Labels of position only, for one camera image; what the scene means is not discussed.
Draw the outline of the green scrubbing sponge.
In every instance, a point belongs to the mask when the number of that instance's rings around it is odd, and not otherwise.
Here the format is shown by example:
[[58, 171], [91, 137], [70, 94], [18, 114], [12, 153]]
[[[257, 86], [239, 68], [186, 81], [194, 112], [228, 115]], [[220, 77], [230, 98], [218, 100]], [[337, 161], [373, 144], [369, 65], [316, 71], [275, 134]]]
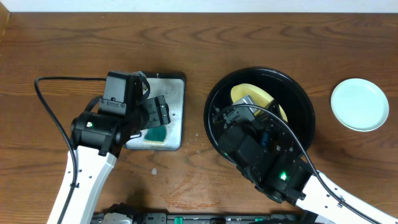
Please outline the green scrubbing sponge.
[[147, 130], [144, 140], [147, 142], [154, 142], [156, 144], [162, 144], [167, 138], [167, 130], [165, 126], [159, 126], [156, 128], [150, 128]]

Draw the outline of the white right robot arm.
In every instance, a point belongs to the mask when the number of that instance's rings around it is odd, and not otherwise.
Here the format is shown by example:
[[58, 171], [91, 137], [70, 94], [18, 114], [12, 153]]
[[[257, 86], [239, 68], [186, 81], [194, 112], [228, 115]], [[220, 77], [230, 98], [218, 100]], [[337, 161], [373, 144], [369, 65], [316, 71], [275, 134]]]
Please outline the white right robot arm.
[[217, 121], [218, 150], [260, 193], [333, 223], [397, 223], [316, 170], [287, 123], [280, 119]]

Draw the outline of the yellow plate with red stain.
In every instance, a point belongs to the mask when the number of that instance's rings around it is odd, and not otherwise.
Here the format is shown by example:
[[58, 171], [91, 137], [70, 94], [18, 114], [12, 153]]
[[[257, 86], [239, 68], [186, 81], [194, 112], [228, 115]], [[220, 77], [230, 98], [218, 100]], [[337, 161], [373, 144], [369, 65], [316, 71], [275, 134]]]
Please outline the yellow plate with red stain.
[[[274, 101], [274, 98], [266, 91], [248, 83], [242, 83], [232, 87], [230, 95], [234, 105], [250, 104], [265, 108]], [[287, 122], [288, 119], [286, 113], [281, 106], [279, 106], [279, 111], [282, 119]]]

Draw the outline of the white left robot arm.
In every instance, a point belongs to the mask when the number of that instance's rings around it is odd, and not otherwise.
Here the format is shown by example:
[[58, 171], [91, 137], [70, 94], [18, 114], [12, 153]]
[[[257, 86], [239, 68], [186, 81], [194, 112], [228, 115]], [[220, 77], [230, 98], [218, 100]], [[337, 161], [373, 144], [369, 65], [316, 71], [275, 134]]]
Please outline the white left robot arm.
[[67, 168], [55, 200], [49, 223], [89, 223], [98, 197], [109, 173], [114, 168], [122, 148], [128, 150], [166, 150], [171, 128], [169, 105], [165, 96], [146, 99], [140, 109], [149, 120], [120, 139], [117, 117], [93, 113], [91, 110], [104, 100], [93, 98], [72, 122], [72, 138], [67, 140]]

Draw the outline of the mint plate with long stain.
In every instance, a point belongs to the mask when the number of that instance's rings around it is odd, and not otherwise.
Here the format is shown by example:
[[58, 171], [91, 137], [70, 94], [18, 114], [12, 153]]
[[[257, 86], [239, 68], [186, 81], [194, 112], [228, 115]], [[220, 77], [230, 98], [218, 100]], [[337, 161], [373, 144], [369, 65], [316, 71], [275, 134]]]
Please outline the mint plate with long stain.
[[385, 93], [362, 78], [349, 78], [339, 83], [332, 91], [330, 106], [343, 126], [359, 132], [380, 128], [389, 116]]

